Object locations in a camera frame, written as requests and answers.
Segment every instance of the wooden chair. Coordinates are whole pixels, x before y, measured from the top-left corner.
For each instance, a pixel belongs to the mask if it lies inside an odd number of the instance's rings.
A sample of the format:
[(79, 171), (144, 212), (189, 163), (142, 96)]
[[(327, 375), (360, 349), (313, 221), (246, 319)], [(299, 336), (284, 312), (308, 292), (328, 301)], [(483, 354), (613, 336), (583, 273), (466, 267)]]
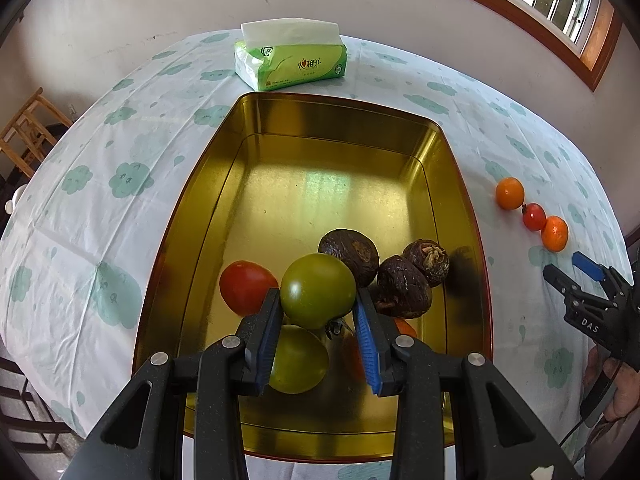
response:
[[(32, 394), (27, 391), (29, 380), (24, 376), (22, 370), (20, 370), (20, 367), (16, 363), (0, 357), (0, 369), (23, 377), (24, 380), (22, 381), (20, 390), (0, 386), (0, 397), (21, 400), (30, 416), (28, 419), (17, 418), (5, 415), (2, 410), (0, 410), (0, 426), (3, 426), (3, 429), (7, 428), (27, 433), (37, 433), (42, 438), (42, 443), (12, 441), (15, 450), (20, 453), (62, 453), (63, 449), (60, 447), (60, 444), (58, 444), (58, 437), (62, 433), (71, 433), (71, 428), (64, 422), (54, 421), (51, 412), (43, 400), (37, 394)], [(39, 411), (49, 420), (37, 420), (28, 402), (35, 404)]]
[[(42, 95), (42, 87), (38, 88), (11, 118), (11, 121), (9, 121), (7, 126), (0, 132), (0, 152), (5, 152), (16, 167), (28, 178), (33, 177), (34, 174), (30, 163), (35, 159), (40, 162), (44, 161), (45, 153), (42, 150), (44, 141), (46, 140), (52, 146), (56, 143), (56, 138), (49, 133), (46, 127), (44, 127), (34, 115), (34, 111), (38, 106), (45, 108), (67, 128), (71, 127), (72, 124), (69, 118)], [(24, 158), (9, 146), (9, 141), (15, 134), (18, 134), (29, 150), (29, 153)]]

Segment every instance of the tissue pack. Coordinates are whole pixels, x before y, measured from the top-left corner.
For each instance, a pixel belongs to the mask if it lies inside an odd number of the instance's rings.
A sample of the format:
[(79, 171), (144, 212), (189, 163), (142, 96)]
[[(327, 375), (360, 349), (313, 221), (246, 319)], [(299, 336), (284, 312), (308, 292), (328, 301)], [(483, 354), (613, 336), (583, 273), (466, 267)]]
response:
[(344, 76), (347, 48), (335, 23), (284, 18), (243, 23), (236, 73), (257, 91)]

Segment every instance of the tray rim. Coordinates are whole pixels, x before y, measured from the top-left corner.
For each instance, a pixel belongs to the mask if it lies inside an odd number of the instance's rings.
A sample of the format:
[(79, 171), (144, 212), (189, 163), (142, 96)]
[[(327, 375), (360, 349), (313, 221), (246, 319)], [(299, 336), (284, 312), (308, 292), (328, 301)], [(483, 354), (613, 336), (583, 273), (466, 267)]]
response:
[[(451, 149), (451, 146), (449, 144), (449, 141), (447, 140), (446, 135), (444, 134), (443, 129), (440, 127), (440, 125), (436, 122), (433, 121), (432, 119), (426, 117), (426, 116), (422, 116), (422, 115), (417, 115), (417, 114), (413, 114), (410, 112), (406, 112), (404, 110), (399, 110), (398, 108), (392, 108), (392, 107), (388, 107), (386, 105), (380, 105), (380, 104), (376, 104), (376, 103), (371, 103), (371, 102), (366, 102), (366, 101), (359, 101), (359, 100), (353, 100), (353, 99), (348, 99), (348, 98), (343, 98), (343, 97), (337, 97), (337, 96), (328, 96), (328, 95), (319, 95), (319, 94), (306, 94), (306, 93), (297, 93), (297, 92), (254, 92), (254, 91), (250, 91), (247, 92), (245, 94), (242, 94), (238, 99), (236, 99), (236, 101), (234, 102), (234, 104), (230, 107), (230, 111), (233, 110), (234, 108), (236, 108), (237, 106), (243, 104), (243, 102), (251, 102), (251, 101), (265, 101), (265, 100), (293, 100), (293, 101), (302, 101), (302, 102), (311, 102), (311, 103), (319, 103), (319, 104), (325, 104), (325, 105), (333, 105), (333, 106), (340, 106), (340, 107), (347, 107), (347, 108), (357, 108), (358, 110), (364, 110), (367, 112), (373, 112), (373, 113), (377, 113), (377, 114), (385, 114), (388, 116), (395, 116), (396, 118), (399, 119), (403, 119), (403, 120), (408, 120), (408, 121), (412, 121), (414, 123), (424, 123), (425, 125), (428, 125), (430, 127), (433, 127), (435, 130), (437, 130), (439, 132), (439, 134), (442, 136), (442, 138), (445, 141), (445, 145), (446, 145), (446, 149), (448, 150), (450, 156), (452, 157), (452, 160), (454, 162), (453, 166), (455, 167), (456, 173), (458, 175), (458, 179), (460, 181), (461, 188), (462, 188), (462, 198), (463, 201), (465, 202), (466, 206), (469, 208), (469, 211), (472, 213), (470, 216), (470, 220), (472, 223), (472, 227), (473, 227), (473, 231), (476, 234), (476, 240), (478, 242), (478, 250), (479, 250), (479, 254), (478, 257), (480, 259), (480, 266), (482, 268), (482, 273), (481, 273), (481, 279), (482, 279), (482, 284), (480, 286), (480, 294), (482, 296), (482, 353), (491, 361), (493, 361), (494, 359), (494, 324), (493, 324), (493, 309), (492, 309), (492, 298), (491, 298), (491, 287), (490, 287), (490, 281), (489, 281), (489, 275), (488, 275), (488, 267), (486, 264), (486, 257), (485, 257), (485, 252), (484, 252), (484, 245), (482, 243), (482, 237), (481, 237), (481, 233), (480, 233), (480, 229), (479, 229), (479, 225), (478, 225), (478, 218), (476, 216), (475, 210), (473, 208), (473, 204), (471, 202), (471, 198), (469, 196), (468, 193), (468, 189), (466, 188), (466, 184), (465, 181), (462, 177), (462, 172), (460, 171), (460, 167), (458, 165), (458, 161)], [(160, 282), (160, 277), (161, 277), (161, 271), (162, 271), (162, 267), (164, 265), (164, 261), (163, 261), (163, 254), (162, 254), (162, 248), (164, 247), (164, 244), (166, 242), (166, 239), (168, 237), (168, 234), (170, 232), (171, 226), (174, 222), (175, 219), (175, 215), (177, 213), (178, 207), (181, 203), (181, 201), (184, 198), (184, 195), (187, 191), (188, 185), (191, 182), (191, 179), (194, 177), (195, 173), (198, 171), (198, 168), (200, 166), (200, 163), (203, 161), (204, 156), (206, 156), (209, 147), (211, 145), (211, 143), (213, 142), (213, 140), (215, 139), (215, 137), (217, 136), (218, 132), (221, 131), (223, 129), (223, 126), (225, 125), (225, 123), (227, 121), (230, 120), (230, 113), (227, 114), (227, 116), (225, 117), (225, 119), (220, 123), (220, 125), (216, 128), (215, 132), (213, 133), (213, 135), (211, 136), (209, 142), (207, 143), (206, 147), (204, 147), (204, 149), (202, 150), (202, 153), (200, 154), (200, 157), (198, 158), (198, 161), (196, 162), (196, 164), (194, 165), (193, 169), (191, 170), (191, 173), (189, 174), (189, 176), (187, 177), (187, 179), (185, 180), (184, 186), (180, 192), (180, 195), (178, 197), (178, 200), (175, 203), (174, 209), (172, 211), (172, 214), (169, 218), (169, 221), (167, 222), (167, 226), (164, 230), (164, 234), (162, 235), (162, 239), (160, 242), (160, 245), (158, 247), (158, 252), (156, 253), (156, 257), (154, 260), (154, 264), (152, 266), (152, 271), (147, 283), (147, 287), (145, 290), (145, 297), (143, 300), (143, 306), (141, 309), (141, 313), (140, 313), (140, 320), (138, 323), (138, 328), (136, 331), (136, 339), (135, 339), (135, 344), (134, 344), (134, 352), (133, 352), (133, 356), (132, 356), (132, 367), (131, 367), (131, 375), (135, 375), (136, 371), (139, 369), (140, 365), (142, 365), (142, 363), (138, 363), (139, 359), (140, 359), (140, 353), (142, 351), (142, 336), (145, 333), (147, 327), (148, 327), (148, 322), (150, 319), (150, 313), (152, 310), (152, 304), (154, 302), (154, 298), (155, 298), (155, 291), (159, 285)], [(318, 139), (319, 137), (307, 137), (309, 139)], [(309, 432), (301, 432), (301, 431), (295, 431), (295, 430), (291, 430), (292, 433), (309, 433)], [(375, 432), (375, 433), (371, 433), (371, 434), (393, 434), (395, 433), (395, 431), (379, 431), (379, 432)], [(184, 434), (187, 436), (191, 436), (193, 437), (193, 435), (188, 432), (188, 431), (184, 431)], [(268, 458), (270, 460), (281, 460), (283, 462), (290, 462), (292, 459), (288, 459), (288, 458), (278, 458), (278, 457), (274, 457), (274, 456), (269, 456), (269, 455), (264, 455), (264, 454), (260, 454), (260, 453), (256, 453), (256, 452), (252, 452), (252, 451), (247, 451), (245, 450), (245, 454), (251, 455), (251, 456), (257, 456), (257, 457), (261, 457), (261, 458)], [(377, 462), (379, 460), (384, 460), (384, 457), (373, 457), (373, 456), (353, 456), (353, 457), (347, 457), (347, 456), (341, 456), (335, 459), (335, 461), (333, 460), (310, 460), (310, 459), (304, 459), (304, 458), (295, 458), (296, 462), (303, 462), (303, 463), (347, 463), (349, 460), (357, 460), (358, 462)]]

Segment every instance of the human hand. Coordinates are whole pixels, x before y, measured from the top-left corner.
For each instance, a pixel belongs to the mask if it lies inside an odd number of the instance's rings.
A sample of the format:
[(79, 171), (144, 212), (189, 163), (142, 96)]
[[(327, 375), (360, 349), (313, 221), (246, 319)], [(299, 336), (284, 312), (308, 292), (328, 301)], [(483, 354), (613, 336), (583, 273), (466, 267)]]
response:
[[(607, 359), (604, 361), (602, 370), (610, 379), (618, 368), (617, 359)], [(587, 358), (587, 369), (584, 372), (582, 384), (588, 386), (598, 378), (598, 349), (593, 347), (589, 350)], [(604, 418), (608, 422), (618, 420), (627, 416), (640, 404), (640, 373), (637, 373), (631, 366), (622, 363), (620, 371), (614, 379), (616, 393), (613, 400), (604, 410)]]

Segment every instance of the tablecloth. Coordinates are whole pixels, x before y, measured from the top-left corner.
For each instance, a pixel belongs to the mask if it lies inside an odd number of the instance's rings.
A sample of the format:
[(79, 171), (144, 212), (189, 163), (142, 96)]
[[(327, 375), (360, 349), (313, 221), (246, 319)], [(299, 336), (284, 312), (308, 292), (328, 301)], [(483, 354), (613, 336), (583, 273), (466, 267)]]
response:
[[(234, 73), (240, 37), (191, 36), (114, 82), (46, 157), (2, 234), (0, 335), (80, 435), (130, 378), (142, 301), (178, 196), (229, 108), (250, 91)], [(588, 339), (562, 321), (561, 297), (542, 267), (558, 264), (597, 292), (571, 265), (580, 250), (631, 280), (596, 174), (565, 136), (495, 89), (409, 52), (343, 40), (344, 78), (286, 91), (368, 101), (440, 124), (478, 218), (495, 365), (560, 438), (577, 420)], [(495, 206), (495, 184), (507, 175), (524, 183), (527, 200), (567, 221), (561, 253), (547, 252), (518, 212)]]
[[(251, 480), (387, 480), (391, 461), (350, 465), (305, 464), (247, 456), (246, 468)], [(454, 446), (445, 448), (444, 469), (444, 480), (456, 480)], [(182, 480), (193, 479), (193, 439), (185, 436), (182, 440)]]

